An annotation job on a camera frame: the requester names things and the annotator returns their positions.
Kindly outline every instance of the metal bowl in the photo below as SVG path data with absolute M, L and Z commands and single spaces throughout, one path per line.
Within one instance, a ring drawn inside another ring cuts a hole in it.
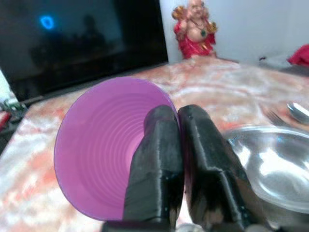
M 224 137 L 262 199 L 270 223 L 309 222 L 309 133 L 292 128 L 245 127 Z

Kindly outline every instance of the red cloth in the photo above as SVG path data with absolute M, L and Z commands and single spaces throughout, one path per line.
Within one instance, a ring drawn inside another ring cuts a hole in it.
M 288 58 L 291 64 L 309 66 L 309 44 L 299 48 L 294 55 Z
M 5 125 L 5 123 L 9 120 L 10 114 L 8 112 L 0 112 L 0 131 L 2 127 Z
M 174 32 L 177 34 L 180 31 L 180 21 L 174 27 Z M 183 40 L 179 40 L 179 49 L 183 54 L 183 58 L 188 59 L 192 55 L 199 56 L 208 56 L 213 47 L 211 44 L 216 44 L 214 34 L 208 34 L 204 41 L 202 42 L 193 42 L 191 41 L 187 35 L 184 36 Z

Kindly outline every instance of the marble table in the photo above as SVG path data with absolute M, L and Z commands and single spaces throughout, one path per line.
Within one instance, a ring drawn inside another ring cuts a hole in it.
M 170 94 L 177 109 L 202 106 L 220 131 L 268 125 L 272 108 L 287 122 L 286 103 L 309 99 L 309 78 L 200 57 L 134 75 Z M 85 90 L 31 106 L 0 157 L 0 232 L 98 232 L 63 196 L 56 181 L 53 150 L 60 123 Z M 190 220 L 185 204 L 178 223 Z

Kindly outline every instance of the black tv screen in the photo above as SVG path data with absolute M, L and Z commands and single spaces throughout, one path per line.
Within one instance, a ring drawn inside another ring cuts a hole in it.
M 0 68 L 20 101 L 167 60 L 159 0 L 0 1 Z

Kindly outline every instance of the spoon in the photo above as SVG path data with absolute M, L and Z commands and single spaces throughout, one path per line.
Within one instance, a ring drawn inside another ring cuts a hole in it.
M 293 118 L 303 124 L 309 124 L 309 109 L 295 102 L 289 103 L 287 106 Z

